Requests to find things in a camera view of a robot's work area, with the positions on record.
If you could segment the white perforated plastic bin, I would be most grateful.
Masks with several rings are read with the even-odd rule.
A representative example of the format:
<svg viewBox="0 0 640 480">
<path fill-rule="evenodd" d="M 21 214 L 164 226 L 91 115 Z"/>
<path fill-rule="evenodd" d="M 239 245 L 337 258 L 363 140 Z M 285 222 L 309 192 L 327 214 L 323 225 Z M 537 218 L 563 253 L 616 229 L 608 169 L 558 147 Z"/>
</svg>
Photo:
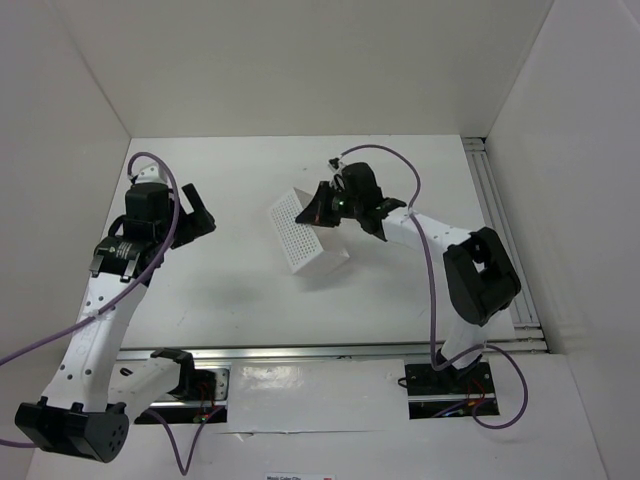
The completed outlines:
<svg viewBox="0 0 640 480">
<path fill-rule="evenodd" d="M 295 221 L 311 198 L 307 192 L 290 188 L 268 209 L 287 264 L 293 275 L 301 277 L 328 275 L 350 259 L 336 232 Z"/>
</svg>

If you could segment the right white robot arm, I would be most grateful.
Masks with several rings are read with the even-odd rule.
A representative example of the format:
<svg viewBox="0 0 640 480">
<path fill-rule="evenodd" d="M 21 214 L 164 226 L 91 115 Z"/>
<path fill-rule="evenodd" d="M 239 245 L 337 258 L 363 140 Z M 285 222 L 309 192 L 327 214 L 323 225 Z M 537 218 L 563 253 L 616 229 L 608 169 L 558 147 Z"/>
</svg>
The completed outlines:
<svg viewBox="0 0 640 480">
<path fill-rule="evenodd" d="M 521 282 L 495 230 L 457 228 L 417 213 L 406 202 L 386 197 L 371 167 L 329 161 L 333 179 L 322 181 L 295 222 L 335 228 L 344 219 L 366 233 L 422 253 L 429 295 L 435 296 L 433 262 L 445 271 L 451 305 L 457 314 L 441 348 L 430 352 L 431 368 L 458 377 L 475 367 L 488 339 L 489 321 L 506 310 Z"/>
</svg>

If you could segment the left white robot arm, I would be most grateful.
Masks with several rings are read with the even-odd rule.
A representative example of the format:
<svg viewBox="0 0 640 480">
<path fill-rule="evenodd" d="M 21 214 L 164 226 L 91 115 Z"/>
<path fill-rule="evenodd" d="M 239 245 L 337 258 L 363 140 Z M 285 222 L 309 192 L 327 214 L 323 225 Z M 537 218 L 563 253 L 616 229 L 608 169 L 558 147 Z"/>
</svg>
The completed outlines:
<svg viewBox="0 0 640 480">
<path fill-rule="evenodd" d="M 35 402 L 23 402 L 16 427 L 49 453 L 113 461 L 130 425 L 159 398 L 201 398 L 212 404 L 215 374 L 191 353 L 153 351 L 141 367 L 112 383 L 122 342 L 166 252 L 214 231 L 215 220 L 191 184 L 179 187 L 158 157 L 129 170 L 125 212 L 93 252 L 85 304 L 52 380 Z"/>
</svg>

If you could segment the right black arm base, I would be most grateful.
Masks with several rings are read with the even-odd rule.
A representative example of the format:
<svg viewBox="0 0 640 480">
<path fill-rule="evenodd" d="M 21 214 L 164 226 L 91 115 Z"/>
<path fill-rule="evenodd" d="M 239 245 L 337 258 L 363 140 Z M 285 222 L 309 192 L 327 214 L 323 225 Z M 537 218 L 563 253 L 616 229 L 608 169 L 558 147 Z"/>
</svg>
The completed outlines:
<svg viewBox="0 0 640 480">
<path fill-rule="evenodd" d="M 397 383 L 407 393 L 411 420 L 471 417 L 474 408 L 478 417 L 499 414 L 492 371 L 485 361 L 461 377 L 452 370 L 436 372 L 429 364 L 406 364 Z"/>
</svg>

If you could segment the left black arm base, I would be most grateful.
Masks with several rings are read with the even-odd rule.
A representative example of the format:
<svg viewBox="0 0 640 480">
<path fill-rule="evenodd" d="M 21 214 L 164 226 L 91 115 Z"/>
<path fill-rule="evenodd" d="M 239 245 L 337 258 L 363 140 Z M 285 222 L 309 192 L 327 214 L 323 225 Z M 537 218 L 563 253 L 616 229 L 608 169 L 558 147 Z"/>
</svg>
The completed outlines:
<svg viewBox="0 0 640 480">
<path fill-rule="evenodd" d="M 165 394 L 149 409 L 170 425 L 196 425 L 227 422 L 230 369 L 226 366 L 198 369 L 189 392 Z"/>
</svg>

